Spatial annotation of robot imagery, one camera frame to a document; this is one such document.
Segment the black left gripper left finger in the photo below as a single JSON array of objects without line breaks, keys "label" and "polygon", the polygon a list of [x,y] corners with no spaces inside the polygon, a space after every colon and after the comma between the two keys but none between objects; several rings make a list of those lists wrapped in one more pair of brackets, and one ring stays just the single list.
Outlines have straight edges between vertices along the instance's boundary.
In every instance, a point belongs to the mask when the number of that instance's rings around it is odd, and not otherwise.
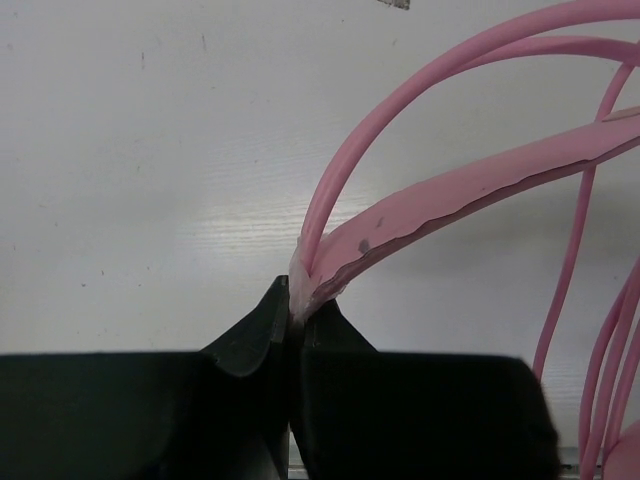
[{"label": "black left gripper left finger", "polygon": [[283,479],[288,280],[197,351],[1,359],[5,479]]}]

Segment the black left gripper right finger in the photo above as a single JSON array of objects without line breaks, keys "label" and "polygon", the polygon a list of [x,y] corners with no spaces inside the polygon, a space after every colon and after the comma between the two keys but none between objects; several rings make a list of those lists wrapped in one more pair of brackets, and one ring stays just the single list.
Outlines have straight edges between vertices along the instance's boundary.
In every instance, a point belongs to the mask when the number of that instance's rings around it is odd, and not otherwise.
[{"label": "black left gripper right finger", "polygon": [[328,302],[296,357],[292,430],[313,479],[554,479],[558,435],[518,358],[375,349]]}]

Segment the pink headphones with cable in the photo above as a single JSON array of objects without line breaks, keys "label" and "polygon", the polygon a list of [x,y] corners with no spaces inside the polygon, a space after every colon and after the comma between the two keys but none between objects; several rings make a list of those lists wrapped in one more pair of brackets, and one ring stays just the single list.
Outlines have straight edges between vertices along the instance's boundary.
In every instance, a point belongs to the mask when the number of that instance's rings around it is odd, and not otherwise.
[{"label": "pink headphones with cable", "polygon": [[[516,17],[436,58],[381,102],[334,155],[308,207],[289,267],[289,309],[294,321],[305,323],[356,276],[418,239],[522,191],[580,174],[567,252],[534,356],[533,371],[541,375],[573,275],[596,168],[639,143],[638,109],[615,109],[624,84],[639,65],[638,46],[609,38],[564,36],[561,29],[638,15],[635,1],[568,1]],[[359,160],[419,95],[482,65],[546,54],[619,63],[592,123],[410,186],[334,231],[326,231],[329,215]],[[639,366],[638,304],[639,274],[632,271],[602,324],[585,378],[578,448],[584,479],[639,475],[639,428],[622,424]]]}]

